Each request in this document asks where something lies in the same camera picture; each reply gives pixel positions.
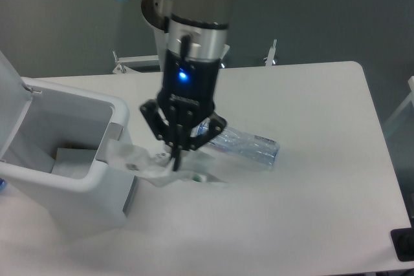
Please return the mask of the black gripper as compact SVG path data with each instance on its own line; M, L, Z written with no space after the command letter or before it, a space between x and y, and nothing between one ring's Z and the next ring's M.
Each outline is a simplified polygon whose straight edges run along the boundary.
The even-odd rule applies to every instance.
M173 171L179 170L184 151L197 150L226 128L226 120L213 113L220 62L184 61L168 50L157 100L147 100L140 106L155 138L171 148ZM193 129L207 117L208 128L192 136Z

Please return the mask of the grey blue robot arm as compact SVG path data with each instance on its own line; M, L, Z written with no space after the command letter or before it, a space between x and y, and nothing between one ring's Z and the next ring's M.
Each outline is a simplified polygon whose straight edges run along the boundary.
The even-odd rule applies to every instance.
M142 0L142 15L164 35L158 51L162 86L140 111L155 138L168 147L173 169L184 153L223 132L213 96L233 0Z

